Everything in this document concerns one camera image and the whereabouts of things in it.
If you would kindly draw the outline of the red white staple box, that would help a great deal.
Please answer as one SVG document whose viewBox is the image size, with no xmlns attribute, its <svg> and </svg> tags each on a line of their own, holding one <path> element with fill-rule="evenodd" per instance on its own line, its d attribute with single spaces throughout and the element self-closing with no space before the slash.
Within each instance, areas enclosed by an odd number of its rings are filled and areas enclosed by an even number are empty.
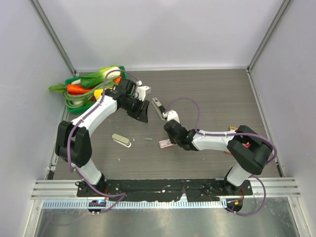
<svg viewBox="0 0 316 237">
<path fill-rule="evenodd" d="M 170 139 L 159 141 L 159 147 L 161 149 L 172 147 L 172 146 L 175 146 L 175 144 L 173 144 Z"/>
</svg>

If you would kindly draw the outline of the black and beige stapler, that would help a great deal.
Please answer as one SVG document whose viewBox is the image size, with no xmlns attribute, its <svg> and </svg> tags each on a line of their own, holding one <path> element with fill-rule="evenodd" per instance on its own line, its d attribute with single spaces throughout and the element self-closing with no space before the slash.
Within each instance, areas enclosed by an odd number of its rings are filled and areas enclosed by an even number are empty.
<svg viewBox="0 0 316 237">
<path fill-rule="evenodd" d="M 158 98 L 153 97 L 152 98 L 152 104 L 154 108 L 156 109 L 158 115 L 162 120 L 167 120 L 167 115 L 165 113 L 166 108 L 162 105 L 162 103 L 158 100 Z"/>
</svg>

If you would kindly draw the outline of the small beige stapler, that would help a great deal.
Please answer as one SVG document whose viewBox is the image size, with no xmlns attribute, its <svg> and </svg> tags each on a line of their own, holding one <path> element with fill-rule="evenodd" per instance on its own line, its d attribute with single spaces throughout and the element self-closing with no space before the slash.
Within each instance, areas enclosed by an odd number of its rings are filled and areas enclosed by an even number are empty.
<svg viewBox="0 0 316 237">
<path fill-rule="evenodd" d="M 132 145 L 128 138 L 118 135 L 116 133 L 112 135 L 112 140 L 127 148 L 130 148 Z"/>
</svg>

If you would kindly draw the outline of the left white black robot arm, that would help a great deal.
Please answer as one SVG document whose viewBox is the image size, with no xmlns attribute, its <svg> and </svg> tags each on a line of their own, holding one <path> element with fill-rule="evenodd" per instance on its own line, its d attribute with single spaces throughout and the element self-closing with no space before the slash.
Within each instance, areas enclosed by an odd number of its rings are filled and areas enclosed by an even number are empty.
<svg viewBox="0 0 316 237">
<path fill-rule="evenodd" d="M 106 189 L 106 179 L 92 161 L 90 137 L 94 130 L 111 114 L 123 109 L 138 121 L 148 122 L 150 87 L 141 82 L 123 78 L 113 89 L 105 89 L 86 112 L 72 121 L 62 121 L 58 126 L 55 153 L 76 171 L 88 184 L 88 191 L 100 197 Z"/>
</svg>

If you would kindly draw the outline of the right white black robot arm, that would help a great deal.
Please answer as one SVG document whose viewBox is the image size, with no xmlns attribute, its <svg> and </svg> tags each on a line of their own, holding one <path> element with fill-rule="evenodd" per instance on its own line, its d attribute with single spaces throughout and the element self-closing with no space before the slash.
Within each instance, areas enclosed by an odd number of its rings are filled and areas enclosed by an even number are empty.
<svg viewBox="0 0 316 237">
<path fill-rule="evenodd" d="M 185 151 L 215 150 L 231 153 L 237 163 L 228 171 L 223 181 L 223 189 L 229 195 L 236 194 L 249 177 L 260 175 L 277 155 L 276 146 L 270 140 L 246 125 L 220 133 L 187 130 L 172 119 L 163 128 L 171 143 Z"/>
</svg>

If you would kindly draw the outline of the small orange carrot piece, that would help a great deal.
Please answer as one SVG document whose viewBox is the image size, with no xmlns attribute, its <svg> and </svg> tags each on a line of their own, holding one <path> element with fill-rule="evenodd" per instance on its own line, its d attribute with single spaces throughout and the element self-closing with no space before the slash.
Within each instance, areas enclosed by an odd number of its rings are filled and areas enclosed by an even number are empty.
<svg viewBox="0 0 316 237">
<path fill-rule="evenodd" d="M 118 84 L 121 79 L 122 79 L 122 77 L 115 78 L 115 79 L 114 79 L 114 83 Z"/>
</svg>

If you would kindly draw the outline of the yellow napa cabbage toy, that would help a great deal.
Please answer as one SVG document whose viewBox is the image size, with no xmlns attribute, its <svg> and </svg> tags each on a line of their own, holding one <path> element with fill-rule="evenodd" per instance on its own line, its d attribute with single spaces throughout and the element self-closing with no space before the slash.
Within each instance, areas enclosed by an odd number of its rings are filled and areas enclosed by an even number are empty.
<svg viewBox="0 0 316 237">
<path fill-rule="evenodd" d="M 96 101 L 102 96 L 102 93 L 103 93 L 103 89 L 97 89 L 94 91 L 93 95 Z"/>
</svg>

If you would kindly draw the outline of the orange snack packet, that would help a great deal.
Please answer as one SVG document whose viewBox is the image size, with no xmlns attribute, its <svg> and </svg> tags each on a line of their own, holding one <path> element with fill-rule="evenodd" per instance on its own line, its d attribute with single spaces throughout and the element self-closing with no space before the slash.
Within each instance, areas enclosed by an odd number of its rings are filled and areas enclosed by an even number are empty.
<svg viewBox="0 0 316 237">
<path fill-rule="evenodd" d="M 237 128 L 237 127 L 235 127 L 235 126 L 230 126 L 230 127 L 229 127 L 229 130 L 230 130 L 230 131 L 236 131 L 237 129 L 238 129 L 238 128 Z M 231 152 L 229 152 L 229 151 L 226 151 L 225 153 L 226 153 L 226 154 L 229 154 L 229 155 L 231 155 L 231 154 L 232 154 L 232 153 L 231 153 Z"/>
</svg>

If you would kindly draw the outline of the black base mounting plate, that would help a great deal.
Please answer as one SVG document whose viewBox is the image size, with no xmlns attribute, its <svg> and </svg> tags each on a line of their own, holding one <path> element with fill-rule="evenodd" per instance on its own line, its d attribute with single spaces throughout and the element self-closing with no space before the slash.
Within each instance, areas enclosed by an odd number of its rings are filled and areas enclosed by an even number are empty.
<svg viewBox="0 0 316 237">
<path fill-rule="evenodd" d="M 223 196 L 251 196 L 251 183 L 245 180 L 234 188 L 222 179 L 134 179 L 107 180 L 101 191 L 111 195 L 110 201 L 117 201 L 116 195 L 125 193 L 124 201 L 131 202 L 177 202 L 185 195 L 188 202 L 216 201 Z"/>
</svg>

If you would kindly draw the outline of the green white bok choy toy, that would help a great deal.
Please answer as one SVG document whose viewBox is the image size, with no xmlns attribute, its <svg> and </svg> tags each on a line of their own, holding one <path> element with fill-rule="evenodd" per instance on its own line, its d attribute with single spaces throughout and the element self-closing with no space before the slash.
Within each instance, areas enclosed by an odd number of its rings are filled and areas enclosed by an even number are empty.
<svg viewBox="0 0 316 237">
<path fill-rule="evenodd" d="M 80 77 L 80 83 L 83 88 L 95 87 L 104 82 L 104 78 L 109 73 L 107 79 L 116 79 L 120 77 L 121 71 L 117 65 L 110 67 L 102 67 L 99 71 L 86 74 Z"/>
</svg>

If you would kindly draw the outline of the green long beans toy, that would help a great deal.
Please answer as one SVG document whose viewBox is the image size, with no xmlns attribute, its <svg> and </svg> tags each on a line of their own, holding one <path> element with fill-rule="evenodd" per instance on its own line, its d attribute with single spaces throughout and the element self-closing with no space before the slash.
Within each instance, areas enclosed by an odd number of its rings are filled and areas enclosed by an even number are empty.
<svg viewBox="0 0 316 237">
<path fill-rule="evenodd" d="M 65 99 L 66 106 L 69 109 L 77 109 L 80 107 L 94 104 L 96 102 L 96 99 L 95 99 L 93 93 L 97 89 L 103 89 L 103 84 L 101 83 L 101 84 L 93 87 L 93 89 L 90 92 L 83 94 L 83 95 L 70 95 L 67 92 L 67 90 L 65 90 L 63 93 L 63 97 Z"/>
</svg>

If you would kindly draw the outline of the orange carrot toy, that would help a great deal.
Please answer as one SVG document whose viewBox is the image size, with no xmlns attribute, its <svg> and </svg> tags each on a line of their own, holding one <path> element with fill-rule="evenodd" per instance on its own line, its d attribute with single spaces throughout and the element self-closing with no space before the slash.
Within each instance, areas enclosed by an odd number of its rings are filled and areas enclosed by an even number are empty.
<svg viewBox="0 0 316 237">
<path fill-rule="evenodd" d="M 67 92 L 70 95 L 83 95 L 83 94 L 90 92 L 92 89 L 93 89 L 93 87 L 84 88 L 83 86 L 77 85 L 77 84 L 68 84 L 67 88 L 66 88 Z"/>
</svg>

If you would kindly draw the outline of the green plastic tray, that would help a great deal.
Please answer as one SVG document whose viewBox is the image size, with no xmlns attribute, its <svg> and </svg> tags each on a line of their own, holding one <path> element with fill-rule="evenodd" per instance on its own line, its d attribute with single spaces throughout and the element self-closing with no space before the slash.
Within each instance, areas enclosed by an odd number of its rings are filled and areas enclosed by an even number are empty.
<svg viewBox="0 0 316 237">
<path fill-rule="evenodd" d="M 120 77 L 127 78 L 126 73 L 123 72 L 125 70 L 124 66 L 118 66 L 118 67 L 119 67 L 119 71 L 121 71 Z M 80 76 L 65 80 L 65 85 L 67 86 L 68 84 L 80 84 Z M 116 83 L 114 83 L 114 79 L 111 79 L 111 80 L 107 79 L 106 80 L 106 88 L 111 88 L 114 85 L 117 85 Z M 87 109 L 89 109 L 92 105 L 80 107 L 77 109 L 69 109 L 67 107 L 67 109 L 68 109 L 69 113 L 72 113 L 74 115 L 79 115 L 79 114 L 82 114 L 83 112 L 85 112 Z"/>
</svg>

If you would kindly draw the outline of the green leaf outside tray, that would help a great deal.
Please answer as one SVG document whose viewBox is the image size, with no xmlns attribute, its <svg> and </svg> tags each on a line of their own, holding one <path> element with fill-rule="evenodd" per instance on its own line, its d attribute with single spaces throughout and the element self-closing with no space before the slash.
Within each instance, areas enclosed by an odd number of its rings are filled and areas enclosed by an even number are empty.
<svg viewBox="0 0 316 237">
<path fill-rule="evenodd" d="M 52 92 L 64 93 L 64 91 L 67 90 L 67 86 L 62 83 L 59 83 L 59 84 L 50 86 L 48 90 Z"/>
</svg>

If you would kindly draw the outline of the aluminium rail front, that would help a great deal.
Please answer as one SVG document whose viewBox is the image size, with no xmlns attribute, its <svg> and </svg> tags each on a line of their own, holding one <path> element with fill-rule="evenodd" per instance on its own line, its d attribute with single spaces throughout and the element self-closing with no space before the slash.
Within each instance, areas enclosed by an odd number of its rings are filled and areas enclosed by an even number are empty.
<svg viewBox="0 0 316 237">
<path fill-rule="evenodd" d="M 269 198 L 300 197 L 300 191 L 294 178 L 255 178 L 249 179 L 253 196 L 262 197 L 263 187 Z M 75 198 L 78 187 L 77 180 L 37 180 L 35 182 L 31 199 L 68 199 Z"/>
</svg>

